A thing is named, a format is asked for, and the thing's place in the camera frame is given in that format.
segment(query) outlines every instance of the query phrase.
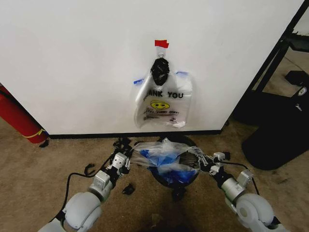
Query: white wall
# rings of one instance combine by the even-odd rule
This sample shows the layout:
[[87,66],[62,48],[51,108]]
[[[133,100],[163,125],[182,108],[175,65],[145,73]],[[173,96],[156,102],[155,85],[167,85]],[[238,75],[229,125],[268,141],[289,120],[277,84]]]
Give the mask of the white wall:
[[302,2],[2,0],[0,82],[50,134],[175,131],[133,123],[132,82],[168,39],[196,83],[181,130],[219,130]]
[[305,11],[305,13],[295,26],[294,33],[297,33],[298,35],[309,36],[309,8]]

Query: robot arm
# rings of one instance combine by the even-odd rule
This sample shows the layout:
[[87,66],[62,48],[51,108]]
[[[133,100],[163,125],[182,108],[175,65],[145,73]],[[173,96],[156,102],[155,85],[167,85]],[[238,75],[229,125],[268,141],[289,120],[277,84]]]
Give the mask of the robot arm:
[[106,171],[97,172],[88,191],[76,193],[64,209],[39,232],[65,232],[64,221],[78,232],[88,231],[102,213],[101,203],[109,197],[116,180],[128,173],[129,165],[129,158],[122,153],[117,153]]
[[271,205],[257,194],[245,193],[246,186],[253,180],[253,174],[247,169],[237,180],[224,171],[224,161],[229,160],[228,153],[216,152],[213,157],[204,156],[201,160],[202,171],[212,176],[218,187],[225,193],[225,202],[238,216],[240,223],[253,232],[288,232],[275,217]]

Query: black cable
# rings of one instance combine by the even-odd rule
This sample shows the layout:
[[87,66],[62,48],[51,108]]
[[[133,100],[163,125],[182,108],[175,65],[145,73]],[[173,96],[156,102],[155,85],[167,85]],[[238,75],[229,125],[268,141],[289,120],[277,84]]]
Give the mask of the black cable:
[[[232,163],[232,162],[225,162],[225,161],[219,161],[219,160],[218,160],[218,162],[219,162],[219,163],[224,163],[224,164],[231,164],[231,165],[241,166],[241,167],[243,167],[243,168],[249,170],[249,168],[248,168],[246,165],[242,164],[242,163]],[[252,183],[253,183],[253,185],[254,185],[256,194],[257,194],[257,195],[260,195],[260,192],[259,192],[259,190],[257,189],[256,183],[255,183],[255,180],[254,180],[253,177],[252,177]]]
[[78,176],[81,176],[81,177],[85,177],[85,178],[92,178],[94,177],[100,170],[102,170],[104,168],[104,166],[107,164],[107,162],[112,158],[113,154],[111,154],[107,160],[102,164],[102,166],[96,171],[96,173],[94,173],[93,175],[84,175],[84,174],[80,174],[80,173],[71,173],[69,176],[68,176],[68,180],[67,180],[67,189],[66,189],[66,195],[64,197],[64,202],[63,202],[63,205],[61,207],[61,210],[60,212],[64,209],[64,207],[66,206],[67,204],[67,201],[68,201],[68,196],[69,196],[69,187],[70,187],[70,180],[71,180],[71,177],[73,175],[78,175]]
[[259,192],[259,190],[257,189],[256,183],[255,183],[255,180],[254,180],[254,178],[253,178],[253,177],[252,177],[252,183],[253,183],[253,185],[254,185],[254,188],[255,188],[256,194],[257,194],[257,195],[260,195],[260,192]]

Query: red tape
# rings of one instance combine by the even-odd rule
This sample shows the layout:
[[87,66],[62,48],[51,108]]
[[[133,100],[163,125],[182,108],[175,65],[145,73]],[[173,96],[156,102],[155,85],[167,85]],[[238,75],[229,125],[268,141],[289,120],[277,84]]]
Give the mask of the red tape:
[[169,43],[167,40],[155,40],[154,45],[158,47],[168,48]]

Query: blue plastic bag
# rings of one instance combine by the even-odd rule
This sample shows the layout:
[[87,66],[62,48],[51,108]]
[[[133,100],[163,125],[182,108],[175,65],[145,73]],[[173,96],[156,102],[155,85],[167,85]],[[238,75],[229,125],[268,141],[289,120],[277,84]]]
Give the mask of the blue plastic bag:
[[171,142],[167,138],[162,142],[139,143],[133,148],[131,163],[148,167],[148,170],[165,179],[168,184],[184,184],[190,182],[199,171],[199,166],[193,168],[179,163],[180,154],[187,150],[196,153],[192,148],[186,144]]

